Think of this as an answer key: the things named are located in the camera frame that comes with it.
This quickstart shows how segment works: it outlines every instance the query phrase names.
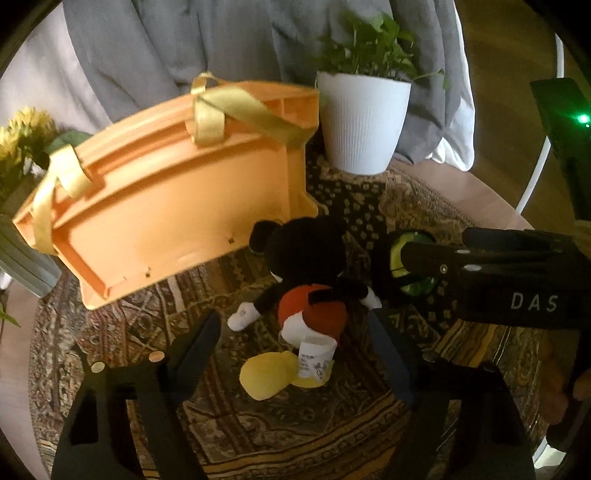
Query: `white plush glove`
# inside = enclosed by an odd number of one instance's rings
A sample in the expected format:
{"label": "white plush glove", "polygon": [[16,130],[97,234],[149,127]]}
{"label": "white plush glove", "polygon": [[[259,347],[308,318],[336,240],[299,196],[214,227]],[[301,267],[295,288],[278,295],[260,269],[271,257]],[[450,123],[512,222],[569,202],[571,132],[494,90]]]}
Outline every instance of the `white plush glove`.
{"label": "white plush glove", "polygon": [[364,299],[360,300],[361,305],[367,307],[369,310],[382,308],[382,302],[374,291],[368,287],[368,295]]}
{"label": "white plush glove", "polygon": [[232,313],[228,319],[228,326],[235,332],[240,332],[261,316],[255,305],[249,301],[243,301],[236,313]]}

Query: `mickey mouse plush toy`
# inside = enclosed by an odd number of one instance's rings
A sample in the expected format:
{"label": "mickey mouse plush toy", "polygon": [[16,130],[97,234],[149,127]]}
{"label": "mickey mouse plush toy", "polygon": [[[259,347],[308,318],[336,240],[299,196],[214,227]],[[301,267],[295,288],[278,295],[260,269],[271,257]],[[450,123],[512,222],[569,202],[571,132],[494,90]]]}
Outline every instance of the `mickey mouse plush toy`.
{"label": "mickey mouse plush toy", "polygon": [[269,352],[248,359],[240,381],[252,398],[270,398],[288,384],[304,388],[325,384],[348,319],[344,300],[358,299],[369,309],[381,307],[371,288],[343,276],[346,231],[346,222],[332,216],[297,218],[285,225],[268,220],[255,224],[250,249],[264,254],[277,283],[253,303],[242,303],[228,326],[244,330],[279,303],[281,336],[300,356]]}

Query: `white lettering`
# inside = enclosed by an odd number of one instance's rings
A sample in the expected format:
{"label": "white lettering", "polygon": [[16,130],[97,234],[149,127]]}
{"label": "white lettering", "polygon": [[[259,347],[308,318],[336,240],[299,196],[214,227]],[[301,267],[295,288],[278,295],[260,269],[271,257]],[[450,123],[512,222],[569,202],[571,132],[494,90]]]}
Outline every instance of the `white lettering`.
{"label": "white lettering", "polygon": [[[519,298],[519,305],[515,304],[516,299]],[[511,301],[511,310],[518,310],[523,305],[523,294],[516,291],[513,294],[513,300]]]}
{"label": "white lettering", "polygon": [[556,310],[556,302],[555,300],[558,298],[558,295],[552,295],[549,299],[548,299],[548,305],[550,305],[546,311],[547,312],[553,312]]}
{"label": "white lettering", "polygon": [[531,300],[530,308],[528,308],[528,310],[533,308],[538,310],[538,312],[540,311],[540,296],[538,294],[535,294],[534,298]]}

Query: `ribbed gray vase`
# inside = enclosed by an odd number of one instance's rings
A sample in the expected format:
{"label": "ribbed gray vase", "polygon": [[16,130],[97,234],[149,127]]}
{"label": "ribbed gray vase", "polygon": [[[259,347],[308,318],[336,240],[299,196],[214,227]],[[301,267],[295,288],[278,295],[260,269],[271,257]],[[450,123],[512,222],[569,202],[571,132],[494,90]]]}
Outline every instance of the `ribbed gray vase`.
{"label": "ribbed gray vase", "polygon": [[25,177],[0,205],[0,268],[38,297],[44,297],[56,286],[61,269],[50,256],[29,247],[12,224],[12,217],[34,187],[34,177]]}

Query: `black plush ear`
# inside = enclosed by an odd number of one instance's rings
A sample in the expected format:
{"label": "black plush ear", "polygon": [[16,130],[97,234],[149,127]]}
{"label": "black plush ear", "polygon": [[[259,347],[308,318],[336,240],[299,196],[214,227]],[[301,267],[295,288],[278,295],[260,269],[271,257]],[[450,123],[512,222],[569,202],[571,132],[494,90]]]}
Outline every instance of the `black plush ear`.
{"label": "black plush ear", "polygon": [[341,217],[334,215],[321,215],[316,218],[319,222],[326,225],[330,231],[343,236],[347,233],[347,222]]}
{"label": "black plush ear", "polygon": [[248,240],[248,247],[255,254],[262,255],[265,252],[267,241],[271,234],[281,225],[271,220],[262,220],[255,223],[252,228],[251,237]]}

